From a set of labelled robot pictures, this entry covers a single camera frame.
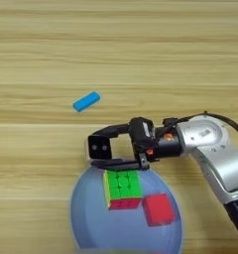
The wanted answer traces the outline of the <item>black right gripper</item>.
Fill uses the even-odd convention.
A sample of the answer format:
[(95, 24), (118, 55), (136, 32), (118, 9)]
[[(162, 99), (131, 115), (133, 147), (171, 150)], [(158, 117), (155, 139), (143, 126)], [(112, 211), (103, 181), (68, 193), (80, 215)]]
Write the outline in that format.
[[(111, 125), (92, 133), (92, 136), (117, 138), (127, 134), (128, 124)], [(142, 133), (133, 138), (133, 150), (137, 161), (111, 159), (92, 160), (91, 165), (103, 170), (148, 170), (150, 164), (162, 158), (178, 157), (182, 154), (182, 144), (179, 140), (178, 131), (172, 128), (166, 131), (165, 127), (142, 128)]]

